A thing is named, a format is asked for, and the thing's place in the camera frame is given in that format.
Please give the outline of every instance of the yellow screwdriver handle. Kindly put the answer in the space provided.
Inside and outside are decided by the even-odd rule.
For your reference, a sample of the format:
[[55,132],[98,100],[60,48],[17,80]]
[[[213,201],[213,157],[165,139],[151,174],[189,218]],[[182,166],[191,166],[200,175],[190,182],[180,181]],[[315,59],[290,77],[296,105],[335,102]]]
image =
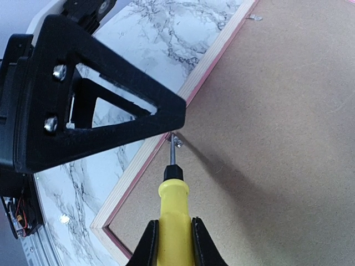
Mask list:
[[169,179],[159,186],[158,266],[194,266],[188,185]]

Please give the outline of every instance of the metal bolt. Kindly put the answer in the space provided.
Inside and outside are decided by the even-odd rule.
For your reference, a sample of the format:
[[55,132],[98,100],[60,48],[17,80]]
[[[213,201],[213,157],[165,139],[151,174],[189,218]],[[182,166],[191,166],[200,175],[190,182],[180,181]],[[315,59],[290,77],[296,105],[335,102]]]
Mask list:
[[44,122],[44,129],[51,133],[57,130],[57,126],[58,126],[58,118],[56,116],[47,118]]
[[21,230],[17,230],[16,233],[17,233],[18,237],[23,237],[24,236],[22,229]]
[[177,136],[174,136],[174,145],[176,147],[181,148],[183,144],[184,143]]
[[56,65],[53,69],[53,76],[59,80],[63,81],[67,74],[67,66],[66,65]]
[[248,19],[253,19],[255,21],[261,21],[262,17],[261,16],[257,16],[255,14],[250,14],[249,17],[247,17]]
[[99,14],[102,14],[106,11],[108,7],[108,0],[106,0],[105,2],[103,2],[99,8]]

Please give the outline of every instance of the black triangular bracket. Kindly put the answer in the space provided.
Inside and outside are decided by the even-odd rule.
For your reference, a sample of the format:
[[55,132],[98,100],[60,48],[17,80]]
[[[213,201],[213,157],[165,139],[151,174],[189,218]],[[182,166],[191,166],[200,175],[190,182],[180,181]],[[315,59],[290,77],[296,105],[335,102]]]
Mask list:
[[[15,91],[19,95],[14,96],[18,97],[17,105],[11,110],[16,113],[13,162],[7,163],[17,172],[42,171],[184,125],[186,102],[182,98],[64,16],[48,16],[33,51],[27,50],[30,52],[25,56],[21,54],[12,65],[14,71],[6,77],[12,80],[11,83],[5,82],[11,88],[4,87],[4,91]],[[76,66],[79,63],[120,84],[124,90],[156,107],[157,112],[150,114],[119,96],[113,96],[100,85],[77,76]],[[128,111],[136,119],[118,125],[90,128],[90,118],[86,114],[81,128],[67,128],[75,93],[84,97],[82,102],[74,103],[74,120],[79,119],[80,113],[85,113],[85,108],[88,108],[86,103],[92,105],[95,97],[111,98],[109,102]],[[87,110],[90,114],[93,112],[92,108]]]

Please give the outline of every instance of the screwdriver shaft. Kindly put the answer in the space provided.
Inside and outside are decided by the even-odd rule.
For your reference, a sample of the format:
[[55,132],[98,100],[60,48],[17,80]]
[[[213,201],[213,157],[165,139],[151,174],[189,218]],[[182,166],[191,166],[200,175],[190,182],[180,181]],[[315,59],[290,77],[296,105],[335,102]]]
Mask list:
[[170,142],[170,165],[176,164],[174,134],[171,134]]

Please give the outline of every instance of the screwdriver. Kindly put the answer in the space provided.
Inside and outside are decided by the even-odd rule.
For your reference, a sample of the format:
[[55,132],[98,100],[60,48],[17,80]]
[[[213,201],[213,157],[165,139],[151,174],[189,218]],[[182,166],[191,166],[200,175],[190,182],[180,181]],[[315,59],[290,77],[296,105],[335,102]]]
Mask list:
[[176,139],[171,134],[170,165],[166,167],[164,180],[159,186],[158,266],[194,266],[189,186],[184,182],[182,169],[176,164]]

